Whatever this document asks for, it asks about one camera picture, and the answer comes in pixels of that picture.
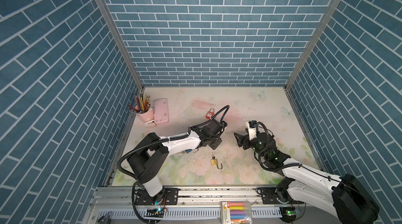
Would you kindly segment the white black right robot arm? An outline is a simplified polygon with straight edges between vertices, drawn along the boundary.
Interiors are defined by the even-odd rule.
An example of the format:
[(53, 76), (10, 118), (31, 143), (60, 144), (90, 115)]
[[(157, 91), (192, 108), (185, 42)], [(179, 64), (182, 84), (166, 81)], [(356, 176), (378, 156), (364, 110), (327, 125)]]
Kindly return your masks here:
[(281, 203), (310, 204), (326, 211), (343, 224), (372, 224), (380, 207), (360, 181), (351, 174), (329, 174), (304, 165), (279, 151), (272, 135), (248, 131), (234, 134), (238, 147), (253, 150), (254, 158), (268, 172), (283, 177), (276, 187)]

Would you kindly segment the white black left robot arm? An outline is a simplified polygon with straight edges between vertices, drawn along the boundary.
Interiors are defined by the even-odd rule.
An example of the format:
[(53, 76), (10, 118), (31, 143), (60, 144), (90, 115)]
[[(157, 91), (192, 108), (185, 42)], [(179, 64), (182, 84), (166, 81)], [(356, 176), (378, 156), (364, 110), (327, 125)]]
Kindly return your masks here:
[(189, 127), (187, 133), (159, 137), (152, 132), (131, 151), (124, 154), (118, 161), (120, 172), (134, 178), (139, 186), (152, 198), (162, 195), (164, 187), (157, 174), (165, 160), (177, 153), (196, 150), (210, 146), (216, 149), (222, 142), (221, 135), (227, 123), (211, 119), (194, 127)]

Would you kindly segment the red padlock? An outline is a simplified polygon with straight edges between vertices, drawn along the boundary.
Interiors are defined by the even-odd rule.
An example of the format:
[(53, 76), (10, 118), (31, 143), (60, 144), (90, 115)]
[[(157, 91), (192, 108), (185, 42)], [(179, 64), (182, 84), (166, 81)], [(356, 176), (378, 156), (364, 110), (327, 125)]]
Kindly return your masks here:
[(206, 114), (206, 119), (208, 119), (208, 120), (211, 119), (214, 116), (214, 114), (215, 114), (215, 109), (211, 108)]

